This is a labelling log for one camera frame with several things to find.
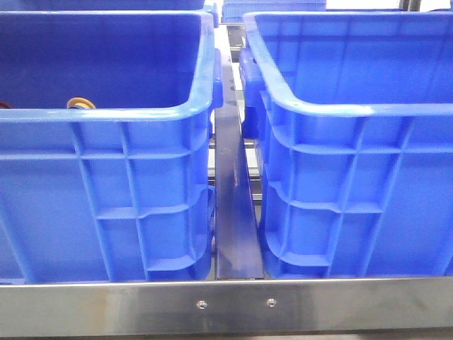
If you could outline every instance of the metal frame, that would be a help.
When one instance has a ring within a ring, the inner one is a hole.
[[[254,280],[263,267],[227,27],[216,34],[225,95],[216,111],[217,280],[0,285],[0,337],[453,327],[453,278]],[[248,280],[222,280],[231,278]]]

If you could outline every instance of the metal bar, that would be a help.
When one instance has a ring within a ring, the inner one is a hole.
[[[453,278],[0,286],[0,336],[453,327]]]
[[[216,29],[222,52],[224,106],[215,111],[216,278],[263,278],[255,212],[225,25]]]

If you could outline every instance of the steel shelf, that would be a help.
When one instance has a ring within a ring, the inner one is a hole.
[[[216,278],[172,283],[0,285],[0,337],[146,335],[162,339],[162,335],[151,335],[210,334],[220,339],[215,334],[292,334],[241,335],[241,339],[453,338],[449,328],[453,327],[453,278],[263,279],[227,27],[221,25],[216,31],[223,56],[225,97],[225,106],[215,113]]]

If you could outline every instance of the crate handle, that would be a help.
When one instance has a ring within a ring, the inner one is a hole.
[[[250,49],[245,48],[241,51],[239,61],[239,72],[246,100],[246,117],[242,122],[242,135],[244,138],[257,139],[258,116],[263,107],[261,91],[265,91],[266,86]]]
[[[224,105],[224,86],[222,83],[222,56],[216,48],[214,54],[214,87],[212,89],[212,107],[221,108]]]

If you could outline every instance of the screw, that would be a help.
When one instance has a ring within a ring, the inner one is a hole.
[[[276,304],[277,304],[277,300],[274,298],[270,298],[270,299],[268,299],[268,301],[266,301],[266,305],[269,308],[274,308]]]
[[[203,301],[203,300],[198,301],[198,302],[197,302],[197,308],[198,308],[199,310],[205,310],[205,309],[207,308],[207,302],[206,302],[206,301]]]

